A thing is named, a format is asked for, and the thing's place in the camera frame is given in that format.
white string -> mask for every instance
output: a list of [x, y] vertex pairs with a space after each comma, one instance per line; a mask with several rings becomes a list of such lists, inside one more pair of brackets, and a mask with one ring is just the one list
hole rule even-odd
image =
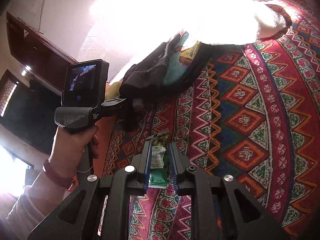
[[92, 165], [92, 167], [90, 168], [90, 169], [88, 169], [87, 171], [79, 171], [79, 170], [77, 170], [78, 172], [80, 172], [80, 173], [86, 173], [86, 172], [88, 172], [89, 170], [91, 170], [93, 168], [93, 165]]

person's arm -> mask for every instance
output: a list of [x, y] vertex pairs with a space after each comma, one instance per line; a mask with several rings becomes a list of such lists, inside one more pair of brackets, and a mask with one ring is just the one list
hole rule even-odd
[[[49, 158], [52, 169], [64, 178], [73, 178], [83, 149], [91, 139], [93, 156], [97, 158], [99, 144], [95, 136], [97, 131], [98, 127], [93, 126], [71, 135], [59, 127]], [[10, 234], [10, 239], [27, 239], [37, 224], [61, 203], [65, 191], [66, 188], [55, 184], [42, 171], [32, 186], [26, 186], [25, 193], [20, 196], [5, 219], [4, 226]]]

packet label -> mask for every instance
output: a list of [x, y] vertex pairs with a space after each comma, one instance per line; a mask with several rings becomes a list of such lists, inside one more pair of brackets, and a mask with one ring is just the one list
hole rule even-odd
[[152, 158], [151, 158], [151, 169], [162, 169], [164, 166], [163, 155], [165, 153], [165, 147], [153, 146], [152, 147]]

watch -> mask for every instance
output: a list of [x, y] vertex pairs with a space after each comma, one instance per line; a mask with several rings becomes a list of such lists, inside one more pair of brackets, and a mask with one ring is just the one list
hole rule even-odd
[[51, 167], [49, 160], [46, 160], [43, 164], [42, 170], [47, 175], [47, 177], [52, 180], [55, 184], [60, 187], [66, 188], [67, 190], [72, 189], [76, 181], [73, 178], [64, 178], [61, 177], [58, 173], [56, 173]]

white sleeve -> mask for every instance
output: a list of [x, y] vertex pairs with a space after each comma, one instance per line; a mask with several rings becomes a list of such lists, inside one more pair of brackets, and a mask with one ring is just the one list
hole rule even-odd
[[19, 197], [5, 219], [5, 229], [12, 239], [16, 237], [19, 240], [26, 240], [30, 232], [44, 219], [44, 215], [35, 207], [29, 197], [30, 187], [26, 186], [24, 188], [24, 193]]

